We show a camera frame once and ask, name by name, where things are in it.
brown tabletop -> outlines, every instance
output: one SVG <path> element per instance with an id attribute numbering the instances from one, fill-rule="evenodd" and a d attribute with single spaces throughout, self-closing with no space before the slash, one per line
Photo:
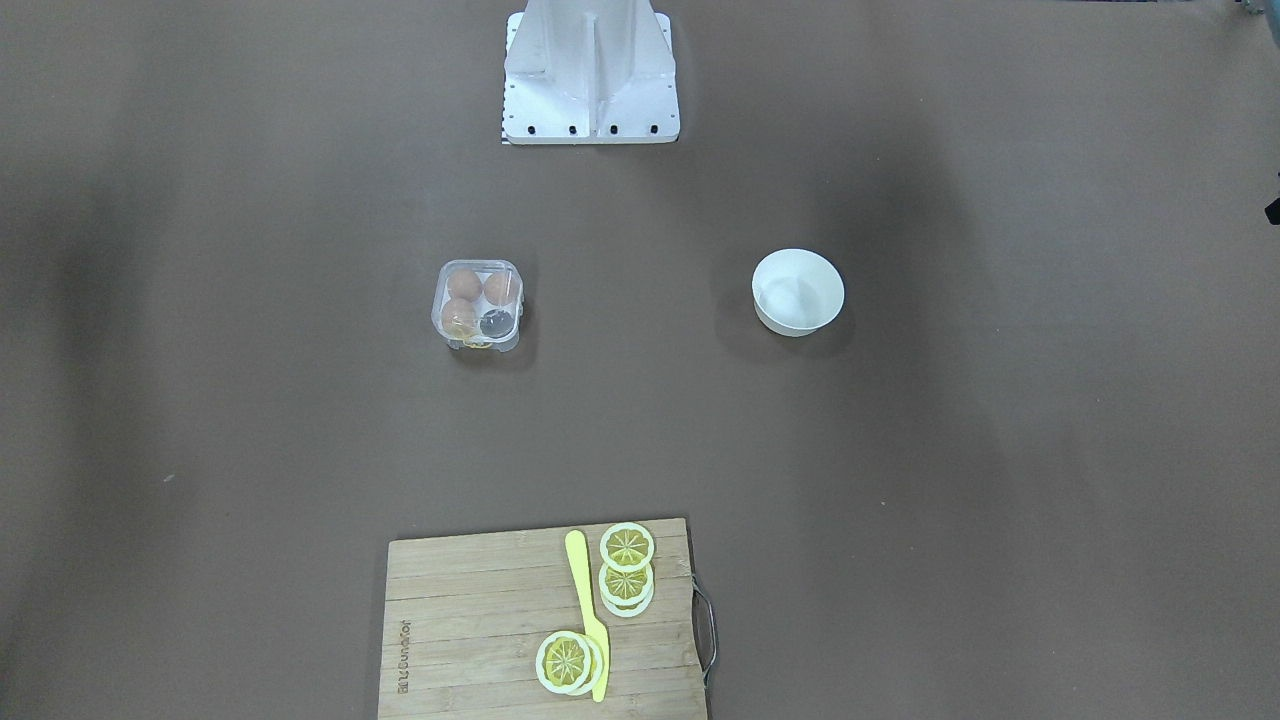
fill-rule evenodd
<path id="1" fill-rule="evenodd" d="M 10 5 L 0 716 L 372 717 L 389 541 L 664 516 L 722 720 L 1275 716 L 1238 4 L 663 0 L 684 133 L 609 149 L 499 145 L 516 0 Z M 509 355 L 434 334 L 454 258 Z"/>

yellow knife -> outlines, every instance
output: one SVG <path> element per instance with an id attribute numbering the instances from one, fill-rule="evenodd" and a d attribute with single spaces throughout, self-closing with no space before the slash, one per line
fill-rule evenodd
<path id="1" fill-rule="evenodd" d="M 568 568 L 573 571 L 573 587 L 577 588 L 577 603 L 582 607 L 582 630 L 586 637 L 600 646 L 604 669 L 600 679 L 591 688 L 591 700 L 604 700 L 604 687 L 609 683 L 609 630 L 595 616 L 595 603 L 591 601 L 591 564 L 586 553 L 586 536 L 582 530 L 570 530 L 564 536 L 564 552 L 568 553 Z"/>

black object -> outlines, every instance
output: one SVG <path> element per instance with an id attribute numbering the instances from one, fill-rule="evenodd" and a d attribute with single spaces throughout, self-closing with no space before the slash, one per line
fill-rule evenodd
<path id="1" fill-rule="evenodd" d="M 480 332 L 485 337 L 502 337 L 516 327 L 516 318 L 506 310 L 489 310 L 480 318 Z"/>

brown egg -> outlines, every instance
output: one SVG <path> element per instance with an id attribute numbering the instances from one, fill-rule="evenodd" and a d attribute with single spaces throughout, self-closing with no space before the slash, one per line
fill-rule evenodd
<path id="1" fill-rule="evenodd" d="M 470 300 L 454 297 L 440 307 L 440 327 L 458 340 L 476 334 L 476 306 Z"/>
<path id="2" fill-rule="evenodd" d="M 520 297 L 520 278 L 499 270 L 484 281 L 485 300 L 494 305 L 511 305 Z"/>
<path id="3" fill-rule="evenodd" d="M 480 275 L 468 268 L 453 270 L 445 286 L 449 288 L 449 297 L 480 300 Z"/>

wooden cutting board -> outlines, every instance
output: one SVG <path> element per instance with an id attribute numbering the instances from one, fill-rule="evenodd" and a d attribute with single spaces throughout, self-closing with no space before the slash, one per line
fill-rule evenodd
<path id="1" fill-rule="evenodd" d="M 654 597 L 636 618 L 595 591 L 609 525 L 579 525 L 591 556 L 595 614 L 612 646 L 604 702 L 544 689 L 534 656 L 556 630 L 582 632 L 564 534 L 573 527 L 392 542 L 379 720 L 707 720 L 695 646 L 685 520 L 645 520 Z"/>

